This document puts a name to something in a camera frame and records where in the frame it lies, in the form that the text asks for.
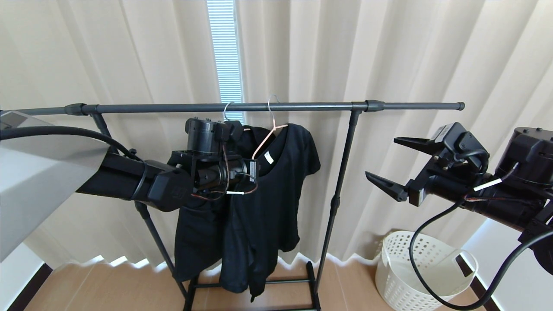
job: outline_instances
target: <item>dark brown baseboard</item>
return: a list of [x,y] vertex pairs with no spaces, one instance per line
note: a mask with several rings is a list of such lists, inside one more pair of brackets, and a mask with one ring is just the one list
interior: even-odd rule
[[[455,261],[457,261],[459,268],[461,268],[461,271],[463,271],[463,274],[465,276],[472,273],[472,269],[467,265],[463,257],[459,255],[457,256],[457,258],[455,258]],[[472,280],[471,288],[477,297],[482,297],[486,292],[486,288],[477,277],[474,277],[474,279]],[[497,303],[493,300],[493,297],[490,298],[486,303],[484,303],[484,308],[486,309],[486,311],[500,311]]]
[[33,278],[27,283],[25,288],[19,293],[17,298],[13,301],[12,305],[9,306],[8,311],[23,311],[31,302],[31,299],[36,295],[42,284],[46,281],[48,276],[52,273],[52,268],[50,268],[46,263],[43,264],[38,271],[35,273]]

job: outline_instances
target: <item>wooden floor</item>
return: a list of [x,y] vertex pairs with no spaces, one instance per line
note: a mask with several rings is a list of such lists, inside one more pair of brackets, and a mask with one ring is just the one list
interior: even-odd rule
[[[325,263],[319,289],[321,307],[330,310],[388,311],[374,285],[374,266],[355,259],[337,265]],[[306,277],[305,263],[296,260],[291,269],[279,265],[270,279]],[[218,275],[201,275],[200,283],[216,282]],[[306,283],[270,284],[253,303],[248,291],[234,294],[222,288],[196,291],[193,310],[269,310],[308,307],[311,303]],[[470,304],[477,300],[468,289],[452,302]],[[91,266],[66,265],[54,271],[27,306],[32,310],[182,310],[184,298],[167,269],[154,272],[150,266],[136,269],[128,263],[112,267],[106,263]],[[441,307],[439,311],[450,310]]]

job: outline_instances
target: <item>clothing rack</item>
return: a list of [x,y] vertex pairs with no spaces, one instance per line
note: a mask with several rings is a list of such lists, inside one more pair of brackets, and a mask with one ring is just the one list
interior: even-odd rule
[[[91,116],[101,133],[111,136],[102,117],[103,113],[154,113],[154,112],[223,112],[225,109],[223,103],[198,103],[198,104],[146,104],[146,105],[87,105],[85,103],[75,103],[65,107],[55,108],[35,108],[21,109],[22,113],[32,116],[40,115],[73,115],[73,116]],[[334,226],[336,213],[340,207],[340,192],[346,174],[346,166],[349,159],[349,153],[353,143],[353,135],[357,126],[359,115],[363,112],[377,112],[381,110],[463,110],[465,104],[463,102],[454,103],[434,103],[434,102],[382,102],[376,100],[365,100],[362,102],[289,102],[289,103],[271,103],[272,111],[350,111],[349,127],[346,135],[346,142],[342,154],[342,162],[340,171],[338,172],[338,181],[336,182],[336,190],[330,203],[330,217],[325,233],[325,240],[321,251],[321,261],[319,270],[315,277],[313,264],[308,262],[307,278],[301,279],[284,279],[267,281],[266,284],[284,284],[304,282],[309,284],[311,293],[311,308],[304,309],[278,309],[274,311],[285,310],[314,310],[320,311],[321,304],[319,302],[319,285],[321,284],[322,271],[325,265],[326,252],[328,251],[328,243],[330,242],[330,234]],[[226,111],[269,111],[267,103],[233,103],[229,105]],[[155,228],[147,206],[144,203],[135,201],[136,210],[140,213],[142,219],[146,223],[155,244],[157,245],[163,259],[167,263],[167,267],[171,274],[174,270],[173,262],[163,245],[157,229]],[[176,281],[182,295],[185,298],[184,311],[191,311],[194,303],[194,295],[198,288],[220,287],[218,283],[213,284],[198,284],[198,276],[190,280],[188,290],[184,288],[181,282]]]

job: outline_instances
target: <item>curtain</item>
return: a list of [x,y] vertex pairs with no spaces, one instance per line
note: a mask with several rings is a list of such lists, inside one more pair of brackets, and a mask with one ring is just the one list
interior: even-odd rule
[[[463,101],[464,111],[381,111],[359,118],[329,253],[372,258],[390,230],[414,230],[450,203],[396,203],[364,171],[400,183],[428,156],[393,144],[461,122],[495,168],[517,126],[553,128],[553,2],[237,0],[244,101]],[[204,1],[0,3],[3,110],[90,104],[220,102]],[[115,139],[166,161],[186,143],[190,116],[107,115]],[[322,164],[302,190],[297,252],[318,260],[347,132],[348,112],[279,112],[306,127]],[[91,118],[41,117],[95,129]],[[247,113],[269,126],[268,113]],[[177,212],[150,210],[173,253]],[[459,210],[424,233],[460,247],[482,223]],[[132,203],[81,194],[59,207],[25,243],[46,263],[163,259]]]
[[[429,156],[393,144],[430,137],[461,122],[497,165],[512,130],[553,127],[551,1],[250,1],[238,0],[245,100],[420,101],[466,103],[464,111],[364,113],[342,188],[329,253],[372,258],[390,230],[415,230],[451,203],[435,196],[421,207],[396,203],[364,171],[405,184]],[[250,123],[269,126],[267,113]],[[306,127],[321,170],[307,178],[297,251],[318,259],[329,217],[348,112],[279,113]],[[459,210],[423,233],[461,247],[483,217]],[[282,254],[291,260],[295,253]]]

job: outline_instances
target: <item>white plastic basket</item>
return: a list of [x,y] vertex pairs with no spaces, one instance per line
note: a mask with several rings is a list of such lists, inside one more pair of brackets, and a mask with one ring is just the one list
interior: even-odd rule
[[[441,303],[422,286],[411,266],[409,243],[412,236],[411,231],[397,231],[384,239],[377,267],[377,289],[396,311],[431,311]],[[467,277],[455,260],[461,254],[474,268]],[[413,256],[426,283],[447,301],[467,289],[478,271],[478,262],[469,252],[457,250],[428,235],[417,236]]]

